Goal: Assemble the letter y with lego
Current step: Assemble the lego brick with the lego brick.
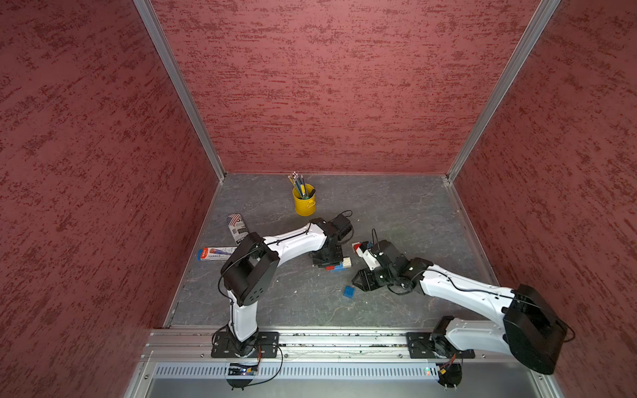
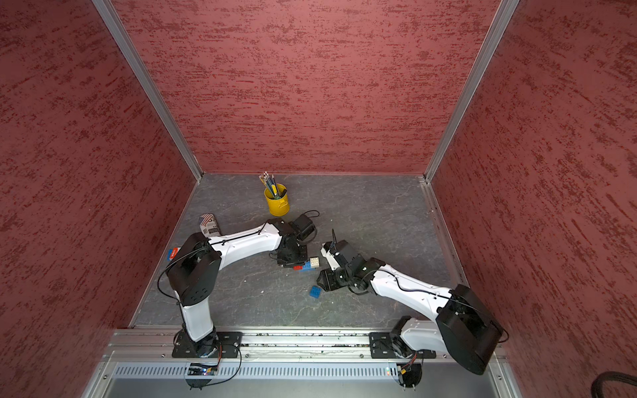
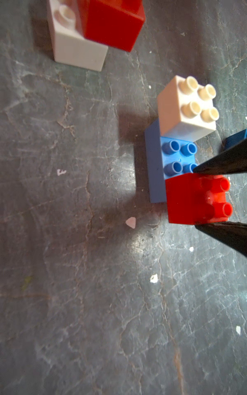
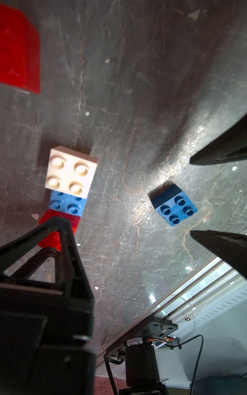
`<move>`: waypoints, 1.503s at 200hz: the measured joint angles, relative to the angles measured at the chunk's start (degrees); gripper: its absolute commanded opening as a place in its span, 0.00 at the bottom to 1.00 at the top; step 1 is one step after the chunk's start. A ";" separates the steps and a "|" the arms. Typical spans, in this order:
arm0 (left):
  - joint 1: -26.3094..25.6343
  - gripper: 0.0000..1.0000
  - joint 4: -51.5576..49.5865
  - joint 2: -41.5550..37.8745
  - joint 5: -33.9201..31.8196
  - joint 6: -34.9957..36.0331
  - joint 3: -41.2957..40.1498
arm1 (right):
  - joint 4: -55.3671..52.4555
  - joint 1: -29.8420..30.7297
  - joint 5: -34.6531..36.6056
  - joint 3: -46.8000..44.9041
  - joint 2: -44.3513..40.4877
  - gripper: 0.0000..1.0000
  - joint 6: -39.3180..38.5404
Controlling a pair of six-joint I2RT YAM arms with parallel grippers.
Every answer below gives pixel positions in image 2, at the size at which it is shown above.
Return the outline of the long blue lego brick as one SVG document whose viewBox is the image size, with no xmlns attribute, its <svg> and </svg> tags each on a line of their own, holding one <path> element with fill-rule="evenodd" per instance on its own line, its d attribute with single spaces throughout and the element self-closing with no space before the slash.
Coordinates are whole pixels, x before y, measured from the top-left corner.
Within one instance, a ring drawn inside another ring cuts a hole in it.
<svg viewBox="0 0 637 398">
<path fill-rule="evenodd" d="M 300 271 L 316 270 L 316 269 L 311 269 L 311 268 L 310 268 L 310 261 L 309 261 L 309 260 L 308 260 L 307 262 L 305 262 L 305 263 L 304 263 L 303 265 L 301 265 L 301 266 L 303 266 L 303 270 L 300 270 Z"/>
</svg>

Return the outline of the small blue lego brick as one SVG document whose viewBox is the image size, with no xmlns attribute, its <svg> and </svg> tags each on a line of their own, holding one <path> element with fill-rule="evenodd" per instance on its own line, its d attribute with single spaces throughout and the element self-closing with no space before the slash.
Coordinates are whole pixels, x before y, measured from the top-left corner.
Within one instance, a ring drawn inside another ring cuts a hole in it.
<svg viewBox="0 0 637 398">
<path fill-rule="evenodd" d="M 312 286 L 310 289 L 310 297 L 318 299 L 321 295 L 322 289 L 318 286 Z"/>
</svg>

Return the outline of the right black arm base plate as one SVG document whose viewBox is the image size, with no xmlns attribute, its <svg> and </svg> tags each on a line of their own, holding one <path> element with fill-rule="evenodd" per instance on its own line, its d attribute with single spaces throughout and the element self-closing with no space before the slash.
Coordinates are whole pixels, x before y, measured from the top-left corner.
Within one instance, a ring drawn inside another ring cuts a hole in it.
<svg viewBox="0 0 637 398">
<path fill-rule="evenodd" d="M 431 350 L 416 351 L 410 348 L 398 335 L 392 333 L 369 333 L 369 348 L 373 359 L 436 359 Z"/>
</svg>

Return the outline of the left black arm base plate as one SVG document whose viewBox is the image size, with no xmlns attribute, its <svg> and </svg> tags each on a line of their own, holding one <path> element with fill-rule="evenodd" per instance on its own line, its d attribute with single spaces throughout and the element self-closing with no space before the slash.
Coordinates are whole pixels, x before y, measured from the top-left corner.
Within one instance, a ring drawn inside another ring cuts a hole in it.
<svg viewBox="0 0 637 398">
<path fill-rule="evenodd" d="M 174 336 L 172 358 L 238 358 L 242 337 L 241 332 L 212 332 L 202 340 L 194 342 L 185 330 L 180 330 Z"/>
</svg>

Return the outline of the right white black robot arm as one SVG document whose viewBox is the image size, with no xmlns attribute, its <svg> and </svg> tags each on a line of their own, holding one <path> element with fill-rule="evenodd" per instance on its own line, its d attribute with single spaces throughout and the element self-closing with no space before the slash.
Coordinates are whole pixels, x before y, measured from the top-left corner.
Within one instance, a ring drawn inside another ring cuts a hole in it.
<svg viewBox="0 0 637 398">
<path fill-rule="evenodd" d="M 392 349 L 404 358 L 422 350 L 447 353 L 462 368 L 482 375 L 505 334 L 471 288 L 431 285 L 374 258 L 353 267 L 321 270 L 317 285 L 324 291 L 347 288 L 355 295 L 393 299 L 434 322 L 436 326 L 428 328 L 406 317 L 396 324 Z"/>
</svg>

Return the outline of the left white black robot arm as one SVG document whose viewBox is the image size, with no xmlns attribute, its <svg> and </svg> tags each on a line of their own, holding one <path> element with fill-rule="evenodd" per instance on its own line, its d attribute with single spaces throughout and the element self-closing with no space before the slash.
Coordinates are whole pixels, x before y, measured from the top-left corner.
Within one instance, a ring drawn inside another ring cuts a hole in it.
<svg viewBox="0 0 637 398">
<path fill-rule="evenodd" d="M 163 271 L 182 315 L 182 329 L 175 335 L 172 357 L 222 356 L 226 340 L 217 336 L 209 305 L 221 270 L 260 253 L 273 253 L 279 265 L 304 265 L 309 260 L 307 245 L 316 233 L 310 218 L 300 216 L 293 222 L 273 218 L 231 235 L 190 235 Z"/>
</svg>

